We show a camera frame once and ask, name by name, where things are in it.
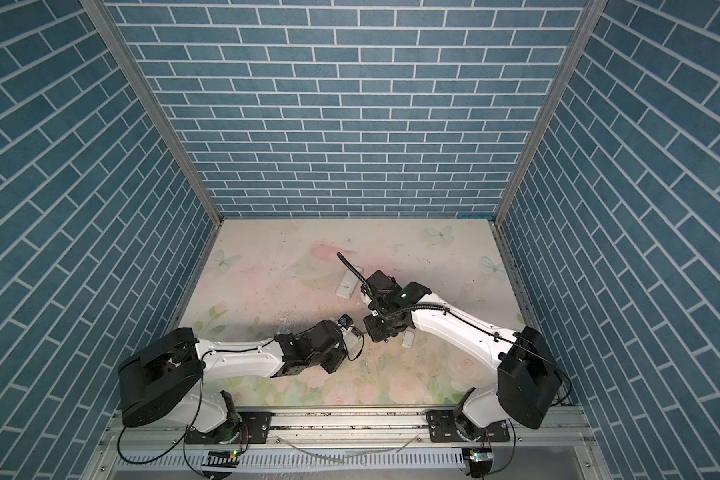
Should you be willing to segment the white remote control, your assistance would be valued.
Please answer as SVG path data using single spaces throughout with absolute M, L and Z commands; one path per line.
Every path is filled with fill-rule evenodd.
M 361 284 L 362 279 L 359 278 L 352 270 L 347 270 L 340 280 L 335 294 L 339 298 L 349 300 Z

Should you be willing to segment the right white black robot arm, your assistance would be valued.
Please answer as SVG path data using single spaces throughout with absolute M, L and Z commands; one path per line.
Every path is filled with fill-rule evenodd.
M 416 329 L 446 341 L 489 371 L 490 382 L 468 389 L 456 408 L 455 422 L 465 436 L 504 420 L 541 427 L 565 372 L 538 330 L 488 323 L 420 283 L 402 287 L 380 270 L 361 282 L 360 293 L 370 311 L 364 324 L 373 342 Z

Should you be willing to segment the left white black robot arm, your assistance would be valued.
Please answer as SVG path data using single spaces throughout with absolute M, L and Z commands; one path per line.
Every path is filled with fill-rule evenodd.
M 224 391 L 204 393 L 206 383 L 297 376 L 313 367 L 332 374 L 362 342 L 347 315 L 258 342 L 216 342 L 196 337 L 189 327 L 177 328 L 118 366 L 122 424 L 136 428 L 166 418 L 211 432 L 234 420 L 233 400 Z

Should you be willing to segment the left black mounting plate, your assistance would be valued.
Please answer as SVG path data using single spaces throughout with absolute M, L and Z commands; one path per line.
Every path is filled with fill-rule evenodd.
M 238 416 L 238 420 L 225 421 L 209 433 L 192 428 L 185 441 L 190 445 L 236 444 L 243 447 L 265 444 L 273 414 L 268 411 L 243 411 Z

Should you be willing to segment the black mounting plate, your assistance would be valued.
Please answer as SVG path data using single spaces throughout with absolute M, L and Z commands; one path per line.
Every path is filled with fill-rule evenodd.
M 265 444 L 273 414 L 268 411 L 243 411 L 238 416 L 238 420 L 225 421 L 209 433 L 192 428 L 185 441 L 190 445 L 236 444 L 243 447 Z
M 488 444 L 510 440 L 508 425 L 504 421 L 480 428 L 461 411 L 455 409 L 427 410 L 424 418 L 432 443 L 485 442 Z

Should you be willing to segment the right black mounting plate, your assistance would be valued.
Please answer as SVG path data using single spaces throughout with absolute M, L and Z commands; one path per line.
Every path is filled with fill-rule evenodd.
M 432 443 L 485 442 L 488 444 L 510 440 L 508 425 L 504 421 L 480 428 L 461 411 L 455 409 L 427 410 L 424 418 Z

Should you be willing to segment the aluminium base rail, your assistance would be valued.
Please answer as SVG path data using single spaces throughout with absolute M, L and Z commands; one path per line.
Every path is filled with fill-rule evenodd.
M 500 421 L 461 435 L 445 408 L 306 407 L 242 410 L 229 444 L 183 445 L 165 421 L 107 429 L 85 479 L 607 479 L 579 407 L 554 407 L 542 426 Z

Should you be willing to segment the right aluminium corner post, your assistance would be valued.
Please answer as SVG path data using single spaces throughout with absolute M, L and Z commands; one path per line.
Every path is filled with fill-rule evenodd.
M 509 214 L 511 204 L 516 197 L 525 174 L 528 172 L 544 134 L 549 127 L 552 117 L 565 93 L 584 49 L 593 34 L 600 15 L 607 5 L 606 0 L 588 1 L 578 20 L 571 37 L 570 44 L 562 56 L 561 63 L 553 78 L 549 92 L 539 109 L 534 126 L 528 135 L 526 143 L 518 156 L 515 167 L 508 178 L 508 183 L 501 195 L 494 214 L 494 226 L 499 228 Z

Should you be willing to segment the aluminium corner post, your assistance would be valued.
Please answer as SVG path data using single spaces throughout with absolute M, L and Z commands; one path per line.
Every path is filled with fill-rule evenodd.
M 116 25 L 104 1 L 81 0 L 83 9 L 90 18 L 105 45 L 113 55 L 116 64 L 132 87 L 137 99 L 151 119 L 161 139 L 171 152 L 175 163 L 185 175 L 192 190 L 215 227 L 223 223 L 223 216 L 203 184 L 195 166 L 164 113 L 158 98 L 130 50 L 126 39 Z
M 534 126 L 528 135 L 526 143 L 518 156 L 515 167 L 508 178 L 508 183 L 501 195 L 494 214 L 494 226 L 499 228 L 509 214 L 511 204 L 516 197 L 525 174 L 528 172 L 544 134 L 549 127 L 552 117 L 565 93 L 584 49 L 593 34 L 600 15 L 607 5 L 606 0 L 588 1 L 578 20 L 571 37 L 570 44 L 562 56 L 561 63 L 553 78 L 549 92 L 539 109 Z

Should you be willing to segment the left aluminium corner post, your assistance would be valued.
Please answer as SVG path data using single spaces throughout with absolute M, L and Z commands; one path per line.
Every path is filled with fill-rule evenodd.
M 164 113 L 158 98 L 130 50 L 126 39 L 116 25 L 104 1 L 81 0 L 83 9 L 90 18 L 105 45 L 113 55 L 116 64 L 132 87 L 137 99 L 151 119 L 161 139 L 171 152 L 175 163 L 185 175 L 192 190 L 215 227 L 223 223 L 223 216 L 203 184 L 195 166 Z

